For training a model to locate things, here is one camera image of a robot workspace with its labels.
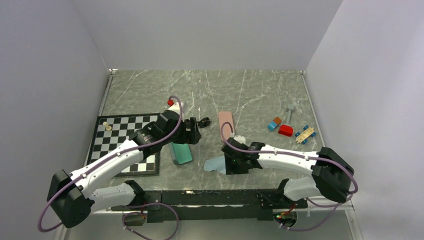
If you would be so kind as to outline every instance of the chessboard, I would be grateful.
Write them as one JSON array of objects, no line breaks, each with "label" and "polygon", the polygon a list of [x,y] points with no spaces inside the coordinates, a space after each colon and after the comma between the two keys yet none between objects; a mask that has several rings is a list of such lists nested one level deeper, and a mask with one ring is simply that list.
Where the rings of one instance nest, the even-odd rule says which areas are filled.
[{"label": "chessboard", "polygon": [[[98,116],[88,153],[87,165],[116,149],[128,136],[158,119],[159,113]],[[107,131],[104,122],[112,127]],[[159,173],[159,153],[128,166],[116,176],[152,175]]]}]

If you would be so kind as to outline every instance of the red cube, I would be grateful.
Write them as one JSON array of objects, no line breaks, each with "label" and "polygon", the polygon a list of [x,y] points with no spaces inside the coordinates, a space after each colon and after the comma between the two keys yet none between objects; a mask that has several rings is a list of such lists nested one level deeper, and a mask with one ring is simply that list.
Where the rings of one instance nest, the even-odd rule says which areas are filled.
[{"label": "red cube", "polygon": [[289,125],[281,125],[279,127],[278,133],[287,137],[291,137],[293,135],[293,128]]}]

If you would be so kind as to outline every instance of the gray wall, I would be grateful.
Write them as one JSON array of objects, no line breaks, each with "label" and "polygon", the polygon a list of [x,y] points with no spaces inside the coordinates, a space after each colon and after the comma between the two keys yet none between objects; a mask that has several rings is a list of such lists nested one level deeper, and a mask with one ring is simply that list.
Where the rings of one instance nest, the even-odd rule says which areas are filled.
[{"label": "gray wall", "polygon": [[51,239],[50,180],[83,165],[109,71],[69,0],[2,1],[0,33],[0,239]]},{"label": "gray wall", "polygon": [[305,70],[342,0],[72,0],[109,68]]},{"label": "gray wall", "polygon": [[423,239],[424,1],[344,0],[306,81],[365,239]]}]

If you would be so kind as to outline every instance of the green sponge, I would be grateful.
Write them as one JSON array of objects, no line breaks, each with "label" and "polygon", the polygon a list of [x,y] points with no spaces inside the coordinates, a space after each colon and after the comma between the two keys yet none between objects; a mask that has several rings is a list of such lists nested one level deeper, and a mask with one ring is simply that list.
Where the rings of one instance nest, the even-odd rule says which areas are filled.
[{"label": "green sponge", "polygon": [[192,152],[188,144],[170,143],[168,147],[173,164],[181,165],[193,161]]}]

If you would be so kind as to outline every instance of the chess piece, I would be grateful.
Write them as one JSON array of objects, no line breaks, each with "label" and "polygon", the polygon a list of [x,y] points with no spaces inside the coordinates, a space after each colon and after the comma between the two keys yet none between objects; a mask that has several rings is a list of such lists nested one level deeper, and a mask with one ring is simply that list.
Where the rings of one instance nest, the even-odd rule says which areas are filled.
[{"label": "chess piece", "polygon": [[106,130],[106,131],[111,131],[112,130],[112,126],[111,125],[109,125],[107,122],[103,122],[103,126],[104,126],[104,129]]}]

